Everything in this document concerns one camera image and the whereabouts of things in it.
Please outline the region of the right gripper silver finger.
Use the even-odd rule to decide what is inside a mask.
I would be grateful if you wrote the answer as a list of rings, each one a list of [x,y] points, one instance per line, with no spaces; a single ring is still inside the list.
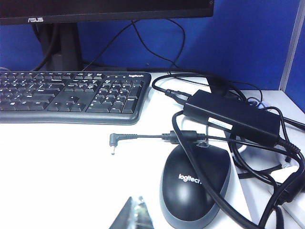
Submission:
[[[110,229],[152,229],[152,219],[142,196],[129,197]]]

